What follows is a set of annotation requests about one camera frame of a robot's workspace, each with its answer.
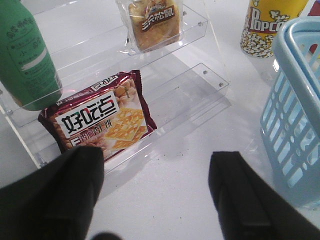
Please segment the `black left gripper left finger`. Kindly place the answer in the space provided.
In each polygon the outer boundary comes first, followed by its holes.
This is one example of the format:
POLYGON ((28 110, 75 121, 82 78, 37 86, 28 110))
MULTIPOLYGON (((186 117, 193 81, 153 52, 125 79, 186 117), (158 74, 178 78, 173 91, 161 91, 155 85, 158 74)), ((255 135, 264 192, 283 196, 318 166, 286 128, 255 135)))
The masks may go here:
POLYGON ((66 151, 0 189, 0 238, 84 240, 103 181, 101 148, 66 151))

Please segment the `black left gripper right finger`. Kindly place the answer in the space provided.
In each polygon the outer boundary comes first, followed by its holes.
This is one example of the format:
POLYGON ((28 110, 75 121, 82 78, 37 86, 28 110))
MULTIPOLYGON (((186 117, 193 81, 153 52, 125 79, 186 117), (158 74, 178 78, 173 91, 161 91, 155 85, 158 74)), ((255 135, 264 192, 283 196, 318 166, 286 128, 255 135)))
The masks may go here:
POLYGON ((265 183, 238 151, 212 153, 208 187, 225 240, 320 238, 320 230, 265 183))

